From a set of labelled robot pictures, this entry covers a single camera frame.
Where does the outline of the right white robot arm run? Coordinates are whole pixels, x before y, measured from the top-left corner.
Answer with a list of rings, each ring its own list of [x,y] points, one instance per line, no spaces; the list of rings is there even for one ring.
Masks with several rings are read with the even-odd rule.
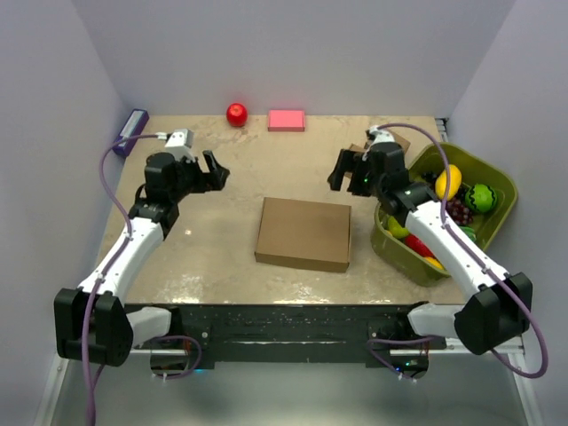
[[[420,304],[395,327],[398,343],[416,348],[427,336],[457,338],[481,355],[529,328],[533,284],[490,259],[447,215],[431,188],[413,181],[401,148],[393,142],[365,153],[343,149],[327,181],[340,190],[374,196],[381,207],[417,237],[446,268],[466,299],[464,305]]]

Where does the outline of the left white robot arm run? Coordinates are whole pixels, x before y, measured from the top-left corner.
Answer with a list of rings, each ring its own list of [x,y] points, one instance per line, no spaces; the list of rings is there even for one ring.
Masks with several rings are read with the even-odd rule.
[[[126,312],[124,301],[146,260],[165,241],[178,220],[178,204],[189,194],[220,191],[230,175],[210,150],[208,166],[168,152],[146,159],[145,182],[131,206],[122,236],[101,264],[76,288],[63,288],[54,298],[57,352],[63,359],[87,359],[118,367],[130,350],[155,340],[164,348],[178,346],[184,327],[167,308],[144,307]]]

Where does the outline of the large brown cardboard box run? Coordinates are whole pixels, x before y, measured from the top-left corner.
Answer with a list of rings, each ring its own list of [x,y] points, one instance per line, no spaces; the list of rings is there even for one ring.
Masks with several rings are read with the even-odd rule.
[[[300,270],[346,272],[351,261],[351,206],[264,198],[255,259]]]

